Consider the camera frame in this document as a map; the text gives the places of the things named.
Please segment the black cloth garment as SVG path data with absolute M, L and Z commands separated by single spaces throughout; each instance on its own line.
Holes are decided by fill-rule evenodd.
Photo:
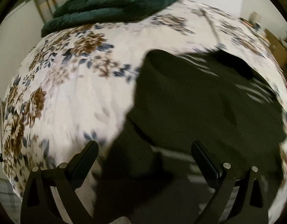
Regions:
M 279 145 L 285 139 L 277 96 L 241 58 L 224 51 L 150 51 L 134 105 L 103 163 L 93 221 L 193 223 L 211 197 L 190 168 L 194 141 L 239 171 L 258 167 L 271 205 L 283 180 Z

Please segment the floral white bed blanket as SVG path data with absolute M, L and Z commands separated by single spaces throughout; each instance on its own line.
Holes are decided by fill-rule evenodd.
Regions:
M 283 180 L 269 223 L 287 205 L 287 83 L 259 38 L 224 11 L 178 0 L 135 23 L 95 23 L 45 36 L 21 63 L 5 95 L 4 173 L 22 197 L 31 169 L 69 161 L 84 145 L 99 145 L 96 162 L 77 190 L 94 214 L 103 163 L 135 100 L 148 52 L 172 55 L 224 51 L 244 60 L 271 87 L 283 108 L 286 139 L 279 145 Z

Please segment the dark green pillow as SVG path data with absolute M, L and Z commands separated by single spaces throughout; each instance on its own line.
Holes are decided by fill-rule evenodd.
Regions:
M 176 0 L 67 0 L 46 22 L 41 36 L 87 24 L 141 21 Z

